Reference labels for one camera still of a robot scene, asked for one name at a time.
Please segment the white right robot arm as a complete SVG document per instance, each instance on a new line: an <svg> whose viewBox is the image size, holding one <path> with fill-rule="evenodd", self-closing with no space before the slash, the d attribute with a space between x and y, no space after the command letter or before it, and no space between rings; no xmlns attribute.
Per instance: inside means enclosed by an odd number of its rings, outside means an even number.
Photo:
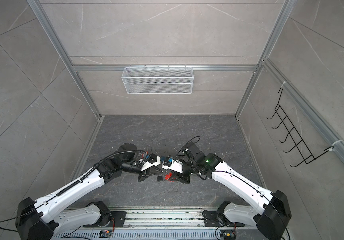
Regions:
<svg viewBox="0 0 344 240"><path fill-rule="evenodd" d="M222 226L240 223L256 227L269 240L282 240L289 234L292 213L288 197L280 190L272 192L233 170L215 154L205 154L196 143L189 141L180 150L179 160L171 156L163 161L163 168L171 170L170 181L190 183L190 176L214 180L241 197L249 206L225 201L218 208L216 219Z"/></svg>

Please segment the red padlock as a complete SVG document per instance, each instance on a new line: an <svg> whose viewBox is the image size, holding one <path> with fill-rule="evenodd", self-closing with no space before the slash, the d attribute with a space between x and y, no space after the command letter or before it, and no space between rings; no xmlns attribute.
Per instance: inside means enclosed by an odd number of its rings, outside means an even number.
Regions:
<svg viewBox="0 0 344 240"><path fill-rule="evenodd" d="M165 176L165 180L169 182L174 182L173 176L174 176L174 173L169 173Z"/></svg>

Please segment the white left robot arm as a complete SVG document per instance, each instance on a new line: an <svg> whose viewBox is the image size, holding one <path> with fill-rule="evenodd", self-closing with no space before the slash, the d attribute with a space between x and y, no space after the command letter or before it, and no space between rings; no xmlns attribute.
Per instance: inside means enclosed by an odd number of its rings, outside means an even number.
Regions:
<svg viewBox="0 0 344 240"><path fill-rule="evenodd" d="M78 210L68 211L67 208L86 194L120 177L123 172L135 173L140 180L145 179L151 168L156 168L161 162L161 157L125 143L71 183L36 200L22 200L13 218L15 232L22 240L50 240L74 228L111 225L114 217L102 201L89 203Z"/></svg>

